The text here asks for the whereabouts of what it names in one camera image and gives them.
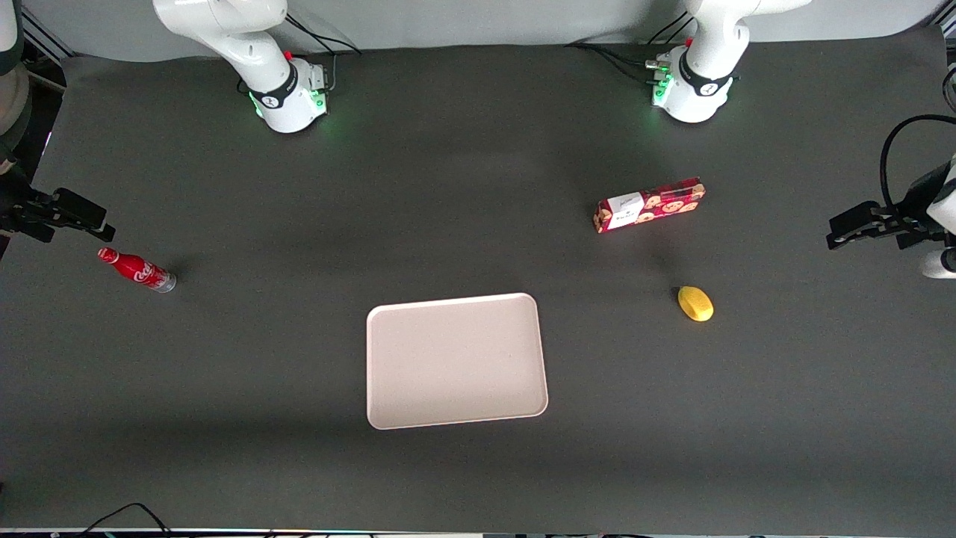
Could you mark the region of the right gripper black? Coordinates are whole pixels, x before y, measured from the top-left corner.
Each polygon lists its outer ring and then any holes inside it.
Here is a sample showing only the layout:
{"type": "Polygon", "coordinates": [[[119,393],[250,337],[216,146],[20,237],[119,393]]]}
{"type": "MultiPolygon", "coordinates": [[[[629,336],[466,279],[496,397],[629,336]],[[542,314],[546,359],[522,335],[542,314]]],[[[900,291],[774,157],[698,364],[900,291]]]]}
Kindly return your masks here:
{"type": "Polygon", "coordinates": [[[106,221],[107,211],[81,195],[57,188],[46,194],[31,187],[30,178],[18,163],[4,161],[1,170],[1,229],[9,234],[24,234],[35,241],[50,243],[55,227],[79,229],[100,241],[111,242],[116,229],[106,221]],[[27,221],[19,223],[26,215],[27,221]]]}

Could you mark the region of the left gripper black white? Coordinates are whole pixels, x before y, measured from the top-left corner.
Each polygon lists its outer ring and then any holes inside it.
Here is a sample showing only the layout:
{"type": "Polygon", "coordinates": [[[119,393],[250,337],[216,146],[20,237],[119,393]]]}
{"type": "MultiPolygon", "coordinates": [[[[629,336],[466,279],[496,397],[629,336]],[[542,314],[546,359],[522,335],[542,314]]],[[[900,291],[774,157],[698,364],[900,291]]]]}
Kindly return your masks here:
{"type": "Polygon", "coordinates": [[[898,222],[877,201],[864,201],[829,220],[827,248],[837,250],[867,238],[896,235],[896,244],[905,250],[919,243],[946,242],[955,232],[954,160],[934,168],[910,185],[904,200],[896,205],[904,224],[898,222]]]}

